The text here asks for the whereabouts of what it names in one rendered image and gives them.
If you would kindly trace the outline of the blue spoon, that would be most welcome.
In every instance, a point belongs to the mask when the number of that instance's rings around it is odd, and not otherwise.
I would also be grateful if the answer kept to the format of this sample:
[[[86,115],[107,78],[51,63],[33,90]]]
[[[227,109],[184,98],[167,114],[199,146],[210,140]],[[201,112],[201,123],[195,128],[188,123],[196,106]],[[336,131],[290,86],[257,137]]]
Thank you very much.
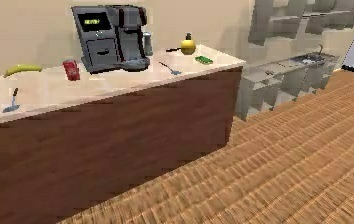
[[[159,62],[159,63],[160,63],[162,66],[168,68],[169,71],[170,71],[170,73],[173,74],[173,75],[179,75],[179,74],[182,73],[181,71],[172,69],[170,66],[168,66],[167,64],[165,64],[165,63],[163,63],[163,62]]]

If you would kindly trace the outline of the green sponge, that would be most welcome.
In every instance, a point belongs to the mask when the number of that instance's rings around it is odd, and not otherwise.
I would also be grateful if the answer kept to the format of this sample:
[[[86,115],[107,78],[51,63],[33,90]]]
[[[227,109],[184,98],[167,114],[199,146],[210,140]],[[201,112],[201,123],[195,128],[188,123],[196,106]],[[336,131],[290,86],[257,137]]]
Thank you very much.
[[[213,60],[211,60],[205,56],[197,56],[197,57],[195,57],[195,60],[201,64],[206,64],[206,65],[213,63]]]

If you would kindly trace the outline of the yellow soap bottle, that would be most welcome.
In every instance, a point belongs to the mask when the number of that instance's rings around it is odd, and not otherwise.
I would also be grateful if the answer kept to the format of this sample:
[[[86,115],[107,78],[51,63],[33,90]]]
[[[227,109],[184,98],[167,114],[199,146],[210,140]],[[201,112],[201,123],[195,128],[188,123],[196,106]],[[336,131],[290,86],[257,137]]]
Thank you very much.
[[[181,42],[181,52],[184,55],[192,55],[195,52],[196,45],[190,33],[186,34],[185,39]]]

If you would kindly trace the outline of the brown counter with pale top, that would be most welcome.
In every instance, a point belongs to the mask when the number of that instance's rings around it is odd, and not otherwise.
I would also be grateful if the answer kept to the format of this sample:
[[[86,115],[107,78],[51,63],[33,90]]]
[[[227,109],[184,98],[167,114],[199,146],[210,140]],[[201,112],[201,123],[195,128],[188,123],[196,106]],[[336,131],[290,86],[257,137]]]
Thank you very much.
[[[0,224],[55,224],[224,147],[242,67],[199,46],[142,72],[0,77]],[[3,113],[15,88],[20,107]]]

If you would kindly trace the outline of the grey salt shaker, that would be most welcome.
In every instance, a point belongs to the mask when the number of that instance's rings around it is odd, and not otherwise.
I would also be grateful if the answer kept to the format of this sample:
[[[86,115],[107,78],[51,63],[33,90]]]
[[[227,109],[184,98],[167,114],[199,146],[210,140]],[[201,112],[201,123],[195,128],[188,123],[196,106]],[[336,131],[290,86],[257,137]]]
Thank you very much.
[[[144,42],[145,55],[152,56],[153,49],[152,49],[152,41],[151,41],[151,33],[150,32],[143,33],[143,42]]]

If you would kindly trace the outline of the grey coffee machine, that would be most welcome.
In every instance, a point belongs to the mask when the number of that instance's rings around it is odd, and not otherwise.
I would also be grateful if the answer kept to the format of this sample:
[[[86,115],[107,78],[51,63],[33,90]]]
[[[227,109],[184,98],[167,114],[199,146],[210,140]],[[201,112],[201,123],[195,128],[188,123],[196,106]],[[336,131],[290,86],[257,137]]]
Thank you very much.
[[[146,9],[136,5],[73,6],[71,8],[86,70],[146,70],[150,59],[143,46]]]

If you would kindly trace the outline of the grey kitchen counter with sink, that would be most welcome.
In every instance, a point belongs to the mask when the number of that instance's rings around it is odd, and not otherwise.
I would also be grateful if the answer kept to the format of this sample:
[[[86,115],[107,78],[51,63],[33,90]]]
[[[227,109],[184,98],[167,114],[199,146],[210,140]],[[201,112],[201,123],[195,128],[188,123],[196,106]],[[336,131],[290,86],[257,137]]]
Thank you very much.
[[[311,52],[243,70],[235,115],[242,120],[324,89],[337,56]]]

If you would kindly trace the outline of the red can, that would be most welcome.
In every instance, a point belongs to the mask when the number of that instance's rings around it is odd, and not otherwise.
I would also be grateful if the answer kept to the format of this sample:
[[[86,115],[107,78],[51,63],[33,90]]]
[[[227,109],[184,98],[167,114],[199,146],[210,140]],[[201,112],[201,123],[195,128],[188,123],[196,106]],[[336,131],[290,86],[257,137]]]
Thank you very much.
[[[69,81],[80,79],[80,72],[74,59],[68,59],[63,62],[63,67]]]

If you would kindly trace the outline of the yellow banana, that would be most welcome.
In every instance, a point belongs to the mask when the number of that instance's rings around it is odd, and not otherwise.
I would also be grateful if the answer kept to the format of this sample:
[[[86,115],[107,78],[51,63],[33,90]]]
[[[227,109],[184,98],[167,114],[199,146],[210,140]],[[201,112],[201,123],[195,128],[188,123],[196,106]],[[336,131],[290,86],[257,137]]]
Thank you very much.
[[[41,66],[38,65],[30,65],[30,64],[17,64],[14,66],[11,66],[10,68],[8,68],[3,77],[9,77],[13,74],[16,73],[20,73],[20,72],[30,72],[30,71],[38,71],[41,72],[43,70],[43,68]]]

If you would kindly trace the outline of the grey wall cupboards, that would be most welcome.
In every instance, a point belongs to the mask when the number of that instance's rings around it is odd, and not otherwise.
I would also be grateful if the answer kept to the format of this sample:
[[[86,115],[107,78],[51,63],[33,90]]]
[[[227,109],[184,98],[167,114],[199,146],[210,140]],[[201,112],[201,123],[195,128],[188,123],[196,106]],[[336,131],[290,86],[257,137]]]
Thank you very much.
[[[267,38],[295,39],[301,22],[305,33],[320,35],[325,29],[354,26],[354,0],[255,0],[248,42],[263,46]]]

